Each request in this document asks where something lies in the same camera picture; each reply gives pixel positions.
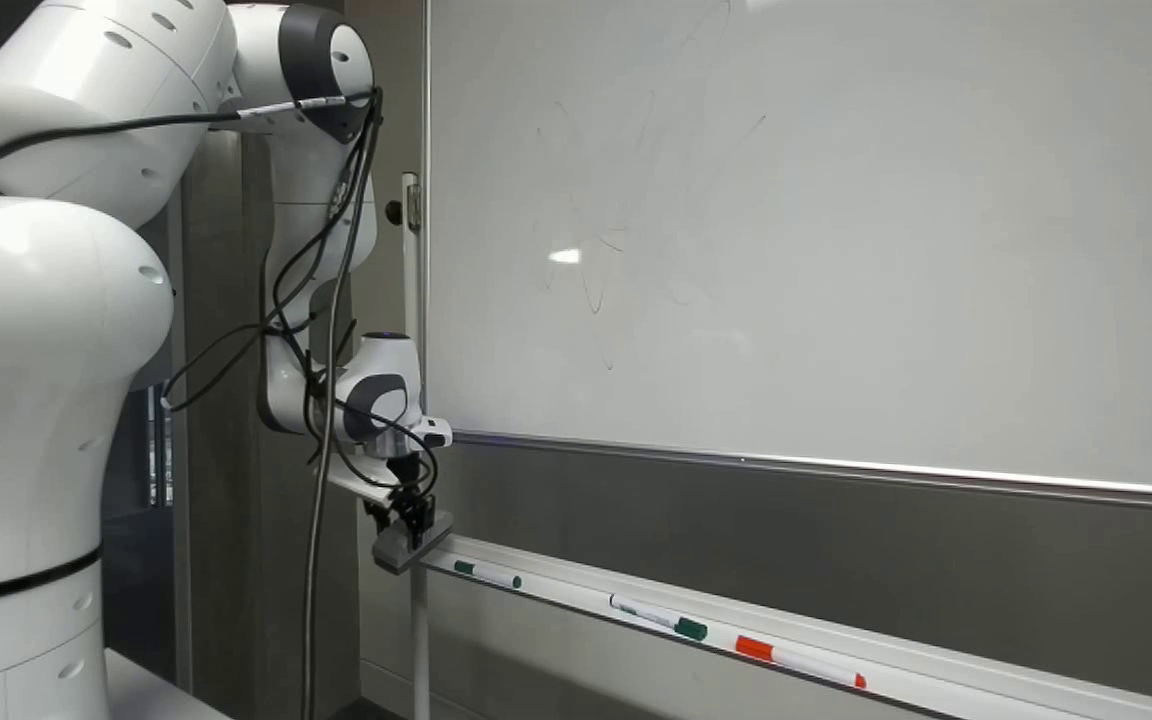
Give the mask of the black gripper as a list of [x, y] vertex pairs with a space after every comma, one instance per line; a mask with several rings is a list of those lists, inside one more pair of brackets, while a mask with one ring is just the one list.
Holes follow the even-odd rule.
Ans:
[[396, 488], [388, 490], [388, 503], [396, 519], [408, 531], [430, 531], [437, 519], [437, 498], [434, 498], [434, 467], [419, 451], [392, 455], [388, 471], [396, 477]]

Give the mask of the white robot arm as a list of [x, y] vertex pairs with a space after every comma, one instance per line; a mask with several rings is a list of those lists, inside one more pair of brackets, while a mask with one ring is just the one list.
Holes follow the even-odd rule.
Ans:
[[386, 93], [316, 2], [40, 0], [0, 45], [0, 720], [110, 720], [101, 495], [138, 372], [172, 329], [146, 226], [217, 125], [274, 150], [259, 408], [412, 566], [448, 531], [416, 345], [311, 334], [311, 295], [372, 252]]

